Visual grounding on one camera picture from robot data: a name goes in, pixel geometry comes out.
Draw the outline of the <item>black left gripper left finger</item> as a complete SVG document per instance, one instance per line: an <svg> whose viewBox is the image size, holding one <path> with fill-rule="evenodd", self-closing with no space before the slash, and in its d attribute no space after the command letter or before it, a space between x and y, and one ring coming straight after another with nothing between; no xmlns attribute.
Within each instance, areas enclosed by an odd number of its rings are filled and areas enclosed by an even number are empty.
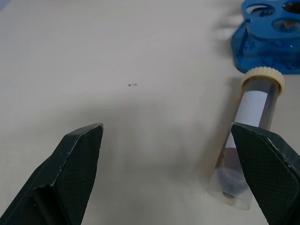
<svg viewBox="0 0 300 225"><path fill-rule="evenodd" d="M0 218L2 225L80 225L92 192L103 125L66 134L28 178Z"/></svg>

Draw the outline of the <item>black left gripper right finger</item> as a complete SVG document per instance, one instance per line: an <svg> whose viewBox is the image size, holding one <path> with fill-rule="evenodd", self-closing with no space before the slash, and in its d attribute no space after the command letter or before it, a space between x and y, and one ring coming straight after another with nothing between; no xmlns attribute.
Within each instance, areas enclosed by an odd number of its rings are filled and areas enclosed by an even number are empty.
<svg viewBox="0 0 300 225"><path fill-rule="evenodd" d="M241 167L270 225L300 223L300 156L278 134L234 122Z"/></svg>

